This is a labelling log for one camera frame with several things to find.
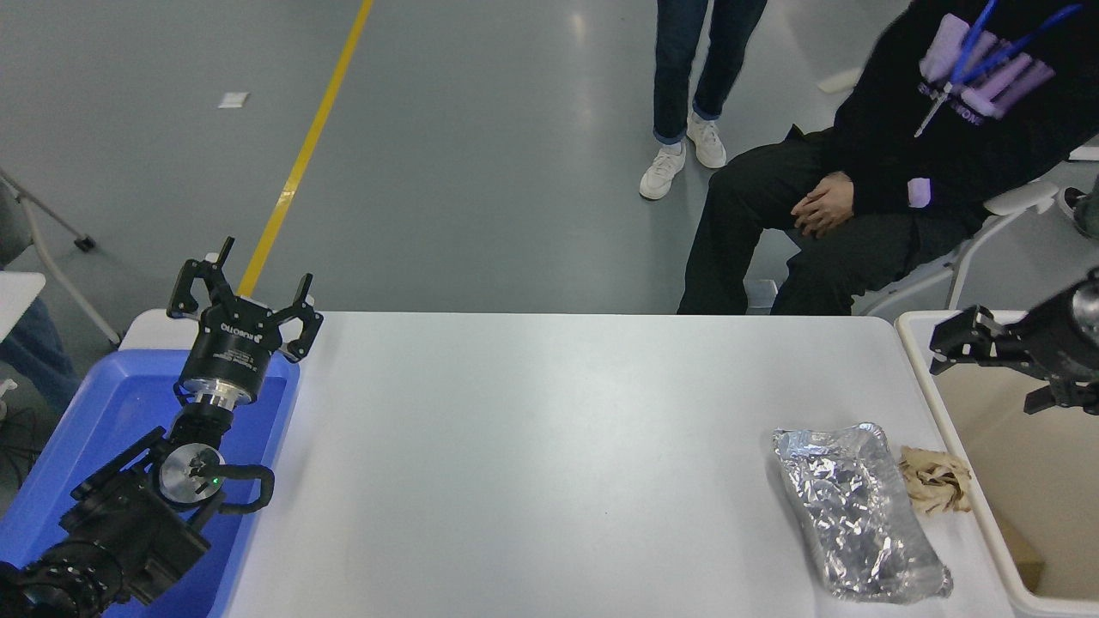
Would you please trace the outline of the seated person's left hand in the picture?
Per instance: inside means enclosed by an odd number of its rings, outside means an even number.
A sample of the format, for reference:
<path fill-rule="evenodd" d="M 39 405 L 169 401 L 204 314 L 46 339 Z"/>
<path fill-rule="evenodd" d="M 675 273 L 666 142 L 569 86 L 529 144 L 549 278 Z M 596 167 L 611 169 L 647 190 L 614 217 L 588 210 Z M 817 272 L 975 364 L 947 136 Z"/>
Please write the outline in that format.
<path fill-rule="evenodd" d="M 848 222 L 854 216 L 854 184 L 846 173 L 829 173 L 824 179 L 817 184 L 813 191 L 831 191 L 829 196 L 833 199 L 832 205 L 835 207 L 837 219 L 841 218 L 841 223 L 837 223 L 837 227 Z"/>

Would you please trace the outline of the seated person's right hand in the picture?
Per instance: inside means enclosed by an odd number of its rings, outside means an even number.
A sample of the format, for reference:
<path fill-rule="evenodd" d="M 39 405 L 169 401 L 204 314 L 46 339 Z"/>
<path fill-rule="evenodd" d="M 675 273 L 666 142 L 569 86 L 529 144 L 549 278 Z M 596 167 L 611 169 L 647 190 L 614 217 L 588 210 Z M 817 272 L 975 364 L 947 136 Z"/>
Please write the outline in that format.
<path fill-rule="evenodd" d="M 841 223 L 829 195 L 831 191 L 813 191 L 793 206 L 793 227 L 802 236 L 824 236 Z"/>

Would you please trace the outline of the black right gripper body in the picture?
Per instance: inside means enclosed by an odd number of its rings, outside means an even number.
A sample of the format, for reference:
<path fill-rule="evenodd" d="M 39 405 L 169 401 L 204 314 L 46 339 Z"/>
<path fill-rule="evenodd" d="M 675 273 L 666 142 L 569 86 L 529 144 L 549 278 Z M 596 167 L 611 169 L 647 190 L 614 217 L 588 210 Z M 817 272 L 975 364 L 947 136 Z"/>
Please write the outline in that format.
<path fill-rule="evenodd" d="M 1096 382 L 1098 293 L 1072 287 L 1029 310 L 1031 354 L 1050 374 Z"/>

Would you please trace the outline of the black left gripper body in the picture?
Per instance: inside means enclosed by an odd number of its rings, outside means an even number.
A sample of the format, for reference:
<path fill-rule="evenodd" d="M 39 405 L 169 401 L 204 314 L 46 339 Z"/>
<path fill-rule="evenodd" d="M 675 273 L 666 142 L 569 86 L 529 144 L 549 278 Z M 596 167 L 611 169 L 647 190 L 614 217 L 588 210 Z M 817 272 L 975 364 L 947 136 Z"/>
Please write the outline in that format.
<path fill-rule="evenodd" d="M 220 383 L 235 391 L 236 402 L 255 402 L 271 353 L 282 344 L 271 316 L 268 306 L 251 299 L 209 305 L 200 314 L 199 333 L 178 385 L 199 394 Z"/>

